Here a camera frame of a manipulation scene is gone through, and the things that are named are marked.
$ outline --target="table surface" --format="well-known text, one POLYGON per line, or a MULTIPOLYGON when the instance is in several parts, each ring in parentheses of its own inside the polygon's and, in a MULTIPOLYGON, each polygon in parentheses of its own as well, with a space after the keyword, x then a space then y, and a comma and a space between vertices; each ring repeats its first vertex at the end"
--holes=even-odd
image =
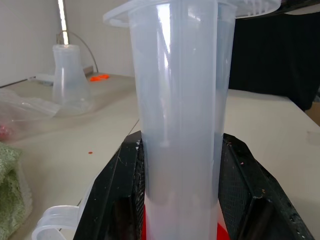
MULTIPOLYGON (((23 150, 33 211, 10 240, 30 240, 46 209, 78 205, 124 138, 140 130, 134 78, 111 75, 90 85, 96 102, 93 112, 55 117, 11 143, 23 150)), ((51 87, 34 82, 7 88, 22 97, 52 96, 51 87)), ((320 127, 287 98, 229 90, 224 132, 248 145, 278 180, 314 238, 320 239, 320 127)), ((72 239, 73 232, 64 234, 72 239)))

